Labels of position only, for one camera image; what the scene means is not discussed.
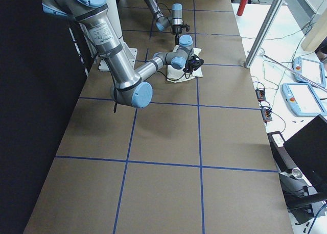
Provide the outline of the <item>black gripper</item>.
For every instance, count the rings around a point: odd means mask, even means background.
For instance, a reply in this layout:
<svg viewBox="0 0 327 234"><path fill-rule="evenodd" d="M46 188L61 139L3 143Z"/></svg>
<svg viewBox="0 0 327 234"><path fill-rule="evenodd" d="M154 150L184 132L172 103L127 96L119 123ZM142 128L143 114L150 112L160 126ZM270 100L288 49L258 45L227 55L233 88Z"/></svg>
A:
<svg viewBox="0 0 327 234"><path fill-rule="evenodd" d="M184 25L172 25L171 34L175 35L175 44L179 45L179 34L182 33Z"/></svg>
<svg viewBox="0 0 327 234"><path fill-rule="evenodd" d="M191 59L187 60L185 68L183 69L183 71L185 73L192 74L193 71L196 71L203 64L204 64L204 60L201 59L199 56L194 55Z"/></svg>

